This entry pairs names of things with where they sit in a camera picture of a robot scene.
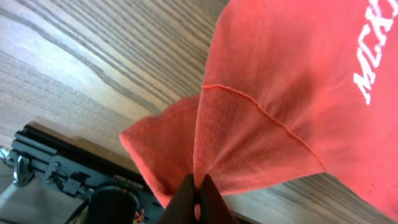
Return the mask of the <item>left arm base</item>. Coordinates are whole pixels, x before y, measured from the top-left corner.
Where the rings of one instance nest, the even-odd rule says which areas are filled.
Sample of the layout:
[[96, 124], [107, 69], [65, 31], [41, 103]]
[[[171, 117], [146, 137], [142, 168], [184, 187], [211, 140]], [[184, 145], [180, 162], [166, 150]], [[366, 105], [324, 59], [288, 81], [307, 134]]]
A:
[[117, 185], [105, 185], [94, 191], [68, 217], [72, 223], [87, 209], [82, 223], [132, 224], [144, 221], [144, 209], [138, 191]]

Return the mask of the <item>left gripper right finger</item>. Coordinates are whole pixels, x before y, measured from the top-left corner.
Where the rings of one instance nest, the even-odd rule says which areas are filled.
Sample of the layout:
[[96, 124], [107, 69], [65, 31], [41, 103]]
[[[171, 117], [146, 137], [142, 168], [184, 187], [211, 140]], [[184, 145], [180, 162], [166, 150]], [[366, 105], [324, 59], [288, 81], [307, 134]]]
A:
[[210, 175], [206, 175], [200, 187], [201, 224], [239, 224], [230, 212]]

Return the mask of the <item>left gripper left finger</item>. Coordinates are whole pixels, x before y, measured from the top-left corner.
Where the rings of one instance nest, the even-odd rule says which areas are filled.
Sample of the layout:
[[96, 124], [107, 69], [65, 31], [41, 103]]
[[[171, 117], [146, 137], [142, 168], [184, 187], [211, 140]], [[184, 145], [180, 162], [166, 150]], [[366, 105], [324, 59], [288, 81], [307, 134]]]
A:
[[157, 224], [194, 224], [196, 188], [193, 174], [184, 177]]

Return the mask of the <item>red soccer t-shirt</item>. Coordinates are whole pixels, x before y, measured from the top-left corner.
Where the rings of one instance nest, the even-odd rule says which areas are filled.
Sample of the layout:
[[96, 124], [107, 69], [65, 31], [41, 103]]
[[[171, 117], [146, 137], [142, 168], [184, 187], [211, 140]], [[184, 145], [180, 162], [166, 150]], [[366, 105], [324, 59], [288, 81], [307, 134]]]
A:
[[397, 218], [397, 1], [230, 1], [201, 93], [120, 135], [160, 204], [327, 172]]

